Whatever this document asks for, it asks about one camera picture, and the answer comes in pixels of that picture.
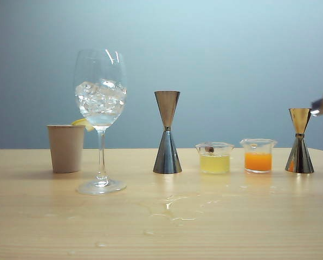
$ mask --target gold jigger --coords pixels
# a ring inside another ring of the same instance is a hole
[[[311,158],[309,157],[305,140],[305,130],[311,116],[310,108],[290,108],[290,116],[295,128],[295,141],[290,152],[286,171],[295,173],[314,172]]]

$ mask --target spilled liquid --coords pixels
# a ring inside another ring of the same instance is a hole
[[[47,213],[44,215],[45,217],[56,217],[58,216],[57,214],[53,214],[53,213]]]
[[[144,235],[147,235],[147,236],[153,236],[154,235],[154,231],[152,231],[152,230],[144,230],[143,234]]]
[[[103,243],[103,242],[96,242],[96,243],[95,243],[95,246],[96,246],[97,248],[104,248],[104,247],[106,247],[106,243]]]
[[[183,221],[195,220],[196,219],[195,213],[198,213],[198,212],[196,212],[196,210],[189,210],[188,207],[186,207],[187,204],[189,203],[188,201],[185,201],[187,199],[189,199],[188,194],[171,195],[166,197],[165,199],[157,200],[156,202],[152,202],[152,203],[141,202],[141,203],[138,203],[138,205],[145,207],[148,210],[150,216],[153,218],[162,217],[170,220],[171,222],[177,221],[177,220],[183,220]]]

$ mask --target paper cup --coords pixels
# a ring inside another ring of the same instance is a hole
[[[53,172],[81,170],[85,126],[48,125],[47,128]]]

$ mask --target lemon wedge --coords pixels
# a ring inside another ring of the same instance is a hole
[[[94,130],[94,127],[85,118],[78,119],[78,120],[72,122],[71,125],[73,125],[73,126],[85,126],[85,128],[86,128],[86,130],[88,132]]]

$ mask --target orange liquid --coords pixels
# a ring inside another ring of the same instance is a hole
[[[246,153],[244,167],[254,171],[271,171],[272,156],[270,153]]]

